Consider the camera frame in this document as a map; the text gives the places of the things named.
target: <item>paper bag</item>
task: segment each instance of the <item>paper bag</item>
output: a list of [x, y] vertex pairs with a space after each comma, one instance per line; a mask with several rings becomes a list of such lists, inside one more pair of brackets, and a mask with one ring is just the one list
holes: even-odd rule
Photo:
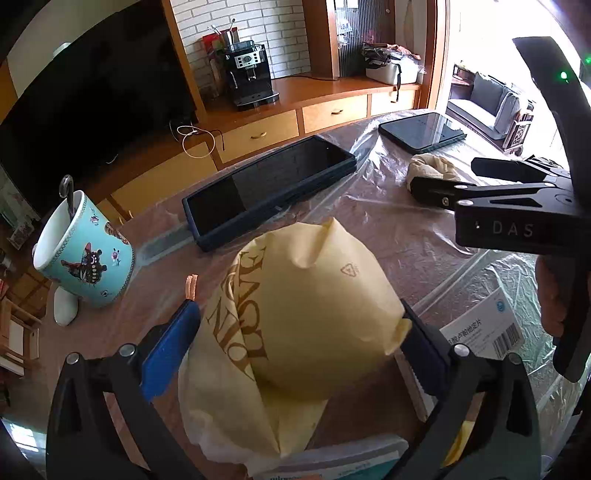
[[212, 439], [246, 456], [301, 452], [326, 401], [400, 346], [403, 312], [376, 258], [334, 219], [254, 239], [209, 300], [179, 372], [189, 439], [206, 456]]

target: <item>plastic sheet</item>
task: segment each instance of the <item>plastic sheet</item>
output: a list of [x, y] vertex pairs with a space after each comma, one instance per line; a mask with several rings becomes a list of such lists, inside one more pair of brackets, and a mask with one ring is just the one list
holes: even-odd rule
[[[221, 258], [220, 254], [229, 258], [263, 231], [295, 221], [322, 223], [334, 216], [376, 255], [398, 295], [415, 305], [427, 323], [444, 326], [502, 287], [526, 338], [519, 354], [540, 413], [543, 453], [549, 453], [584, 383], [568, 382], [552, 366], [552, 338], [541, 327], [535, 295], [535, 255], [460, 247], [454, 240], [453, 213], [427, 208], [410, 196], [405, 175], [412, 155], [379, 135], [377, 128], [385, 121], [413, 114], [394, 113], [323, 134], [358, 156], [358, 172], [223, 247], [214, 258]], [[472, 132], [466, 141], [439, 149], [437, 154], [452, 160], [464, 181], [505, 183], [472, 173], [474, 157], [504, 157]]]
[[[197, 185], [126, 223], [121, 231], [138, 255], [132, 281], [122, 297], [101, 310], [82, 305], [78, 318], [65, 329], [45, 322], [41, 341], [47, 346], [47, 357], [54, 357], [54, 365], [48, 369], [50, 390], [69, 352], [79, 351], [86, 358], [111, 355], [122, 343], [137, 342], [152, 325], [166, 322], [184, 298], [187, 275], [199, 275], [197, 301], [203, 306], [236, 253], [252, 238], [294, 222], [322, 223], [334, 216], [374, 253], [398, 295], [415, 305], [428, 323], [443, 326], [498, 286], [505, 289], [526, 338], [519, 353], [530, 373], [540, 412], [543, 452], [548, 452], [582, 386], [570, 384], [553, 370], [551, 338], [539, 323], [535, 257], [460, 247], [454, 241], [453, 213], [427, 208], [411, 197], [405, 176], [412, 155], [380, 136], [378, 125], [417, 113], [424, 112], [393, 113], [323, 134], [357, 155], [357, 173], [215, 252], [201, 252], [186, 226], [181, 199]], [[504, 183], [479, 179], [470, 170], [474, 157], [503, 158], [472, 131], [467, 132], [465, 141], [436, 153], [452, 160], [463, 180]], [[53, 311], [51, 302], [47, 311]], [[240, 470], [208, 462], [189, 443], [180, 421], [176, 388], [173, 382], [154, 405], [177, 441], [208, 478], [243, 478]], [[113, 416], [119, 419], [118, 429], [124, 430], [120, 416]], [[405, 384], [392, 361], [329, 401], [308, 447], [338, 445], [383, 433], [412, 440], [418, 427]]]

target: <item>black tv screen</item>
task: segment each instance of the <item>black tv screen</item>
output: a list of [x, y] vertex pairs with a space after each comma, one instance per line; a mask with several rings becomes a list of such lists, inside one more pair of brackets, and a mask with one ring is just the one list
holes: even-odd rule
[[40, 216], [60, 179], [91, 180], [124, 146], [195, 105], [160, 0], [142, 0], [85, 32], [26, 88], [0, 124], [0, 163]]

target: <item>barcode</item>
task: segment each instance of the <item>barcode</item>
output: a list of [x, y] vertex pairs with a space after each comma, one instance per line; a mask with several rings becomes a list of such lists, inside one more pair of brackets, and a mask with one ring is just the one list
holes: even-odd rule
[[511, 325], [501, 336], [497, 338], [493, 345], [495, 346], [495, 352], [498, 358], [504, 358], [505, 354], [511, 350], [519, 342], [519, 333], [517, 327]]

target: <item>turquoise mug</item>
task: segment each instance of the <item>turquoise mug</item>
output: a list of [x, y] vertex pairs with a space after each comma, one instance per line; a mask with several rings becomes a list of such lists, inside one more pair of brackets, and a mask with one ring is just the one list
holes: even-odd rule
[[70, 221], [64, 200], [53, 212], [33, 255], [43, 275], [92, 306], [102, 307], [124, 290], [134, 269], [134, 249], [86, 194], [74, 193]]

